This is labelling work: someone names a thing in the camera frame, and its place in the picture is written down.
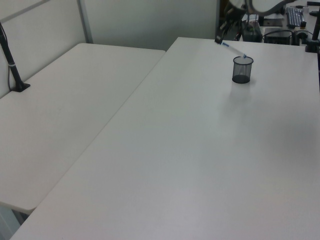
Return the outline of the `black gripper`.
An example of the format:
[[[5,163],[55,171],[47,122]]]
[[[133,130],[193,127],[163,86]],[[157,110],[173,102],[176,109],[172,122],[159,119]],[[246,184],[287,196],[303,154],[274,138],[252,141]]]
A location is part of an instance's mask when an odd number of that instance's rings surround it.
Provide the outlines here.
[[[231,8],[225,8],[224,10],[225,18],[223,23],[223,29],[218,28],[216,30],[216,36],[214,41],[217,44],[221,44],[223,42],[225,34],[227,34],[230,31],[230,28],[232,25],[242,18],[242,9],[231,7]]]

